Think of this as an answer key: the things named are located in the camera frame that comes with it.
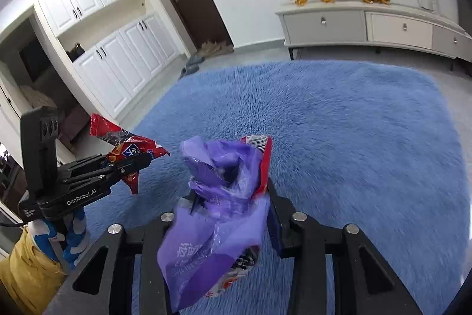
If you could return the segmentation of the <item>blue white gloved hand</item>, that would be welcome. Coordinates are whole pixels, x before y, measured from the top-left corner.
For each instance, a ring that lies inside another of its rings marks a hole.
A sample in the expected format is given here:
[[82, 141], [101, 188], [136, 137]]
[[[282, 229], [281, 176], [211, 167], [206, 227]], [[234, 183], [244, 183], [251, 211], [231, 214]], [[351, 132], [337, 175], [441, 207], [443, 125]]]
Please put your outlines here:
[[74, 270], [90, 244], [85, 210], [80, 208], [68, 214], [64, 225], [64, 229], [57, 229], [50, 221], [37, 219], [28, 224], [28, 230], [35, 246], [49, 259], [65, 262], [70, 270]]

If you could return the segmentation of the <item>yellow sleeve forearm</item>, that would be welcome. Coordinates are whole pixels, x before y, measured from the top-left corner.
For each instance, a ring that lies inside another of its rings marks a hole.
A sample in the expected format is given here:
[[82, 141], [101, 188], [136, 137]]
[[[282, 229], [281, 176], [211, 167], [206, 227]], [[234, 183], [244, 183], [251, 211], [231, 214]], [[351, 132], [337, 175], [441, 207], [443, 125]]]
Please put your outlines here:
[[65, 281], [65, 273], [38, 249], [26, 229], [1, 261], [1, 313], [43, 314]]

